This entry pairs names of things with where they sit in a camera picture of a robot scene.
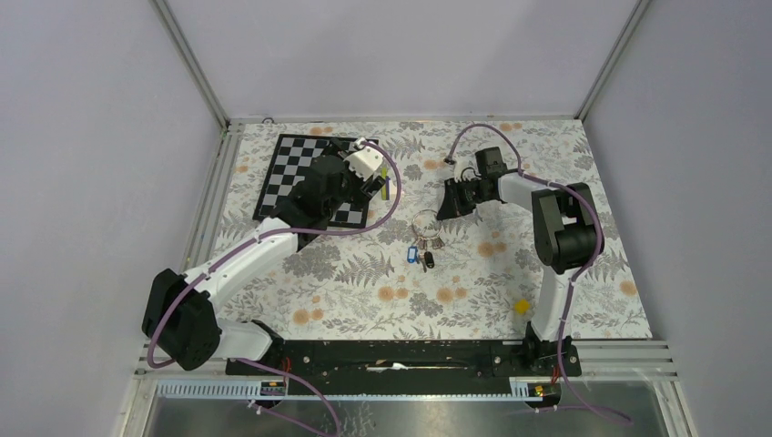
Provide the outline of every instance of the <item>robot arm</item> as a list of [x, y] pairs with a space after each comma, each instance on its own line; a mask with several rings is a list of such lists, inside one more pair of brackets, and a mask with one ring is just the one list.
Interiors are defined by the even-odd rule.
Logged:
[[[355, 144], [361, 147], [363, 141], [361, 138]], [[333, 140], [302, 174], [305, 179], [251, 235], [181, 275], [171, 269], [160, 272], [153, 280], [142, 331], [151, 337], [177, 295], [196, 278], [203, 278], [172, 313], [159, 334], [158, 346], [186, 371], [210, 358], [259, 360], [272, 342], [269, 329], [258, 323], [217, 319], [216, 314], [253, 278], [303, 249], [317, 235], [285, 232], [264, 239], [260, 236], [276, 229], [324, 230], [344, 202], [368, 203], [385, 182], [374, 176], [381, 159], [371, 147], [350, 152]]]
[[[526, 341], [538, 345], [563, 340], [557, 336], [568, 282], [594, 250], [592, 219], [586, 209], [562, 190], [546, 188], [522, 178], [516, 170], [508, 170], [498, 147], [481, 150], [475, 157], [480, 176], [467, 180], [447, 179], [437, 219], [470, 214], [478, 204], [489, 200], [513, 203], [531, 211], [536, 253], [545, 267], [539, 303], [528, 325]], [[568, 187], [594, 208], [592, 193], [586, 184]], [[571, 332], [570, 323], [569, 314], [565, 332]]]

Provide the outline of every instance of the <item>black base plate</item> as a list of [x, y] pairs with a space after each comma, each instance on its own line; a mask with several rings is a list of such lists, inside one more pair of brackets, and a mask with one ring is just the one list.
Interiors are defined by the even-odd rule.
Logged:
[[[552, 377], [557, 364], [555, 357], [546, 357], [526, 367], [520, 348], [519, 341], [501, 340], [279, 340], [261, 362], [280, 369], [289, 359], [291, 373], [326, 395], [509, 394], [510, 377]], [[411, 369], [368, 370], [390, 368], [395, 363]], [[575, 346], [566, 351], [564, 367], [570, 377], [582, 374]], [[267, 373], [229, 361], [226, 374]], [[300, 384], [291, 384], [288, 394], [311, 393]]]

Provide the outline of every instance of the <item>white wall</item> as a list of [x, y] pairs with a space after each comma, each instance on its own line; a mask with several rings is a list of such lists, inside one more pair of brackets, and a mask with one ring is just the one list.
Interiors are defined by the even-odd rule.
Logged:
[[586, 124], [701, 436], [769, 435], [772, 4], [653, 2]]
[[0, 435], [104, 437], [218, 128], [147, 1], [3, 2], [0, 59]]
[[169, 0], [231, 117], [566, 115], [635, 0]]

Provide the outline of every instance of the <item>table surface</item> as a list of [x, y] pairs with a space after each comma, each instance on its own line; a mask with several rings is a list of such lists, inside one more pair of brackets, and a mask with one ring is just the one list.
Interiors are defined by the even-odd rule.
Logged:
[[[213, 255], [251, 232], [251, 219], [279, 134], [377, 138], [402, 175], [402, 202], [379, 229], [353, 237], [320, 237], [255, 278], [220, 314], [262, 320], [295, 340], [516, 339], [533, 316], [542, 264], [533, 248], [531, 214], [488, 202], [478, 212], [444, 222], [446, 246], [436, 267], [406, 260], [415, 240], [410, 223], [439, 207], [452, 168], [442, 159], [468, 122], [351, 122], [246, 125], [233, 168]], [[577, 283], [572, 335], [583, 339], [650, 338], [633, 274], [579, 121], [494, 122], [523, 156], [525, 171], [563, 183], [585, 182], [604, 226], [605, 250]], [[457, 148], [458, 165], [484, 147], [514, 153], [492, 131], [471, 130]], [[371, 202], [368, 224], [390, 201]], [[527, 300], [521, 315], [514, 304]]]

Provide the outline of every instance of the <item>checkerboard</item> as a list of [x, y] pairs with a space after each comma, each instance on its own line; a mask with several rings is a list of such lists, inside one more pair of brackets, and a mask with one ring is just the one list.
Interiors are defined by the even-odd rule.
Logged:
[[[356, 138], [344, 137], [279, 135], [252, 219], [263, 220], [266, 218], [279, 200], [285, 198], [292, 187], [305, 178], [302, 176], [303, 169], [310, 166], [311, 160], [321, 155], [321, 151], [334, 138], [342, 142], [343, 146], [348, 146], [356, 140]], [[364, 208], [355, 208], [349, 203], [344, 203], [335, 213], [330, 226], [364, 228], [367, 224], [367, 210], [367, 205]]]

